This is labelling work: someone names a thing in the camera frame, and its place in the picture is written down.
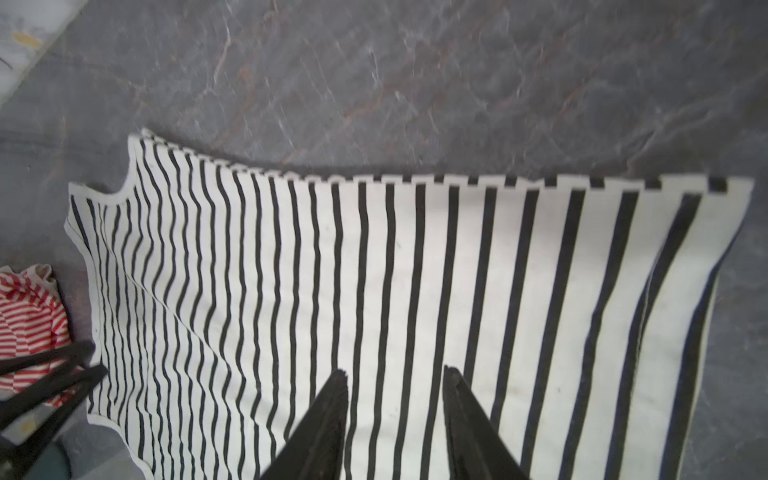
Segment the black white striped tank top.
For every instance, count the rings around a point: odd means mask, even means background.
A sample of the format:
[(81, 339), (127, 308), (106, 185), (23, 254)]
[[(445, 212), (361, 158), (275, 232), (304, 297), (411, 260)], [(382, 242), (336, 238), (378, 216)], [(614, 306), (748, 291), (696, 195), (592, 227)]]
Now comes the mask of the black white striped tank top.
[(448, 477), (460, 370), (534, 479), (675, 479), (753, 181), (301, 176), (149, 131), (69, 187), (87, 404), (148, 479), (255, 479), (334, 370), (348, 479)]

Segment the red white striped tank top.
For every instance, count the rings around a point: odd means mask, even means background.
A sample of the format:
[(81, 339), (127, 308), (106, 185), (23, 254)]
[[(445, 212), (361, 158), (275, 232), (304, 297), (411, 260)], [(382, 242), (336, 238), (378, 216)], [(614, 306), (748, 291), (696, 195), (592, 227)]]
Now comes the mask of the red white striped tank top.
[(1, 268), (1, 358), (26, 357), (72, 343), (53, 269)]

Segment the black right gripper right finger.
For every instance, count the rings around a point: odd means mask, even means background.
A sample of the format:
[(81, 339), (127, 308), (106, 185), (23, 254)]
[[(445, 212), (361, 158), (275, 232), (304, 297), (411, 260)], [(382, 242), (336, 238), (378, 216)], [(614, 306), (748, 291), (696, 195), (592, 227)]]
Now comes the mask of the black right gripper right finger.
[(457, 368), (444, 367), (442, 394), (450, 478), (526, 480)]

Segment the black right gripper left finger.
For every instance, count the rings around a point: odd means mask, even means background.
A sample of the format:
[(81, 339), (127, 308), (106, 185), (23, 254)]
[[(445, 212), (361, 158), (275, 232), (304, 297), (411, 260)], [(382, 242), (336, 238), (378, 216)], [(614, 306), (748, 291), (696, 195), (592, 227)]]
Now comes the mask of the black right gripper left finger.
[(348, 380), (343, 370), (328, 377), (289, 440), (260, 478), (340, 478), (343, 467)]

